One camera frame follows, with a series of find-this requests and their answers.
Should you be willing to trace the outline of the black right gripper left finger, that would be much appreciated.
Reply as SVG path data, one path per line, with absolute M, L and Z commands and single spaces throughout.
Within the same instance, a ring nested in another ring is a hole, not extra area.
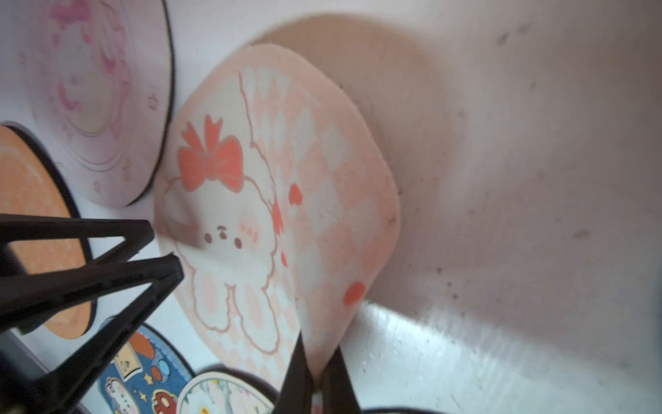
M 311 414 L 314 382 L 299 335 L 273 414 Z

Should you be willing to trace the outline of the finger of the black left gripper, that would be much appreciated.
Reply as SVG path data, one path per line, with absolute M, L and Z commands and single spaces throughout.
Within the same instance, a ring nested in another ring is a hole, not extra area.
M 147 220 L 140 219 L 83 219 L 1 215 L 1 274 L 24 274 L 22 264 L 10 250 L 10 243 L 25 241 L 65 240 L 79 241 L 91 238 L 120 236 L 123 242 L 93 260 L 91 266 L 121 264 L 122 268 L 140 276 L 152 275 L 152 260 L 130 262 L 143 247 L 153 241 L 154 232 Z
M 1 353 L 3 413 L 70 413 L 137 329 L 183 281 L 175 255 L 116 262 L 46 274 L 1 279 L 1 331 L 34 327 L 55 315 L 86 306 L 91 329 L 105 296 L 142 287 L 142 293 L 49 372 L 25 365 L 17 352 Z

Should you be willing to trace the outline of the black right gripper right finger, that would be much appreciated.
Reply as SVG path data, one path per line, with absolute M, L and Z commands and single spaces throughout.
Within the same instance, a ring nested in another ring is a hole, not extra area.
M 322 410 L 324 414 L 362 414 L 340 347 L 322 373 Z

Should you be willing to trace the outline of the white doodle pastel coaster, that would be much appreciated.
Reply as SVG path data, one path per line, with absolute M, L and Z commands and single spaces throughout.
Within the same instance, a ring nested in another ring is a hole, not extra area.
M 279 393 L 258 377 L 233 368 L 198 374 L 179 394 L 177 413 L 272 413 Z

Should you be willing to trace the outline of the pink unicorn horse coaster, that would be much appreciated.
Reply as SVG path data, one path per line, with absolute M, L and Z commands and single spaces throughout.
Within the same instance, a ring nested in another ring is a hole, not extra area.
M 149 188 L 172 114 L 163 1 L 14 1 L 19 72 L 56 167 L 91 202 L 124 207 Z

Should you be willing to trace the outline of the pink checkered bear coaster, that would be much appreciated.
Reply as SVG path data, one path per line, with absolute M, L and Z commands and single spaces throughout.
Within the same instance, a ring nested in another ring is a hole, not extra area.
M 154 219 L 201 341 L 280 386 L 297 341 L 313 374 L 330 360 L 395 248 L 400 202 L 348 95 L 263 44 L 224 60 L 172 120 Z

